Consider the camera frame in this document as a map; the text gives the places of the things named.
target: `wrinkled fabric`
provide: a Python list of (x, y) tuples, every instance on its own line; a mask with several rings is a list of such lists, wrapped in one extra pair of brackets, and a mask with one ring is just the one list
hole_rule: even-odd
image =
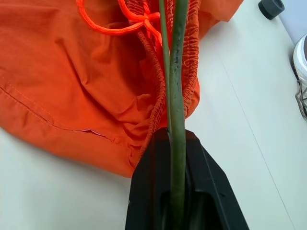
[[(189, 1), (186, 117), (200, 99), (199, 38), (228, 21), (241, 1)], [(126, 3), (143, 15), (141, 0)], [(157, 0), (147, 3), (159, 11)], [(98, 25), (129, 25), (117, 0), (87, 0), (85, 7)], [(165, 0), (170, 46), (174, 8), (175, 0)], [(0, 22), (0, 126), (54, 155), (130, 177), (153, 132), (166, 126), (163, 57), (146, 31), (99, 34), (74, 0), (0, 0)]]

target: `orange drawstring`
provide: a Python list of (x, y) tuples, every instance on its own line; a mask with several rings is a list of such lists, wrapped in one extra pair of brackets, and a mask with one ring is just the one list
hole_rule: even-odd
[(87, 15), (85, 8), (84, 8), (84, 1), (85, 0), (76, 0), (78, 11), (80, 15), (83, 17), (83, 19), (97, 32), (100, 32), (104, 35), (125, 35), (134, 31), (137, 31), (140, 29), (143, 25), (147, 29), (147, 37), (150, 38), (151, 34), (155, 37), (155, 45), (156, 48), (160, 44), (162, 47), (162, 36), (159, 31), (157, 31), (153, 25), (151, 24), (151, 21), (157, 21), (160, 19), (160, 13), (150, 13), (149, 7), (147, 2), (143, 1), (143, 7), (144, 7), (144, 15), (136, 15), (135, 13), (132, 13), (126, 3), (125, 0), (118, 0), (119, 7), (123, 14), (129, 19), (130, 22), (135, 23), (131, 26), (128, 26), (126, 28), (122, 29), (109, 29), (102, 26), (99, 26), (95, 24), (90, 17)]

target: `white table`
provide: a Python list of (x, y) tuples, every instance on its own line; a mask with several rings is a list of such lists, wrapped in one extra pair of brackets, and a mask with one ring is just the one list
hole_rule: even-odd
[[(200, 44), (187, 120), (228, 176), (251, 230), (306, 230), (307, 123), (280, 19), (245, 0)], [(130, 179), (56, 158), (0, 129), (0, 230), (123, 230)]]

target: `orange fabric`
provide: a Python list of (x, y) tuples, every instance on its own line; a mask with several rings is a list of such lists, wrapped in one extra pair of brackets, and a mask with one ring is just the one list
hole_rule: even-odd
[[(229, 20), (241, 1), (189, 1), (186, 117), (199, 102), (199, 35)], [(0, 126), (57, 156), (129, 177), (153, 132), (166, 126), (165, 84), (158, 1), (126, 0), (129, 21), (119, 3), (85, 1), (97, 28), (118, 33), (106, 35), (84, 22), (75, 0), (0, 0)], [(165, 1), (170, 43), (174, 6)], [(126, 27), (133, 32), (118, 32)]]

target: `black cap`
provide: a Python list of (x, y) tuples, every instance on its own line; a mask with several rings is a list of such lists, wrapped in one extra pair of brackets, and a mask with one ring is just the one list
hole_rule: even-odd
[(284, 5), (281, 0), (261, 0), (258, 6), (262, 14), (269, 20), (284, 11)]

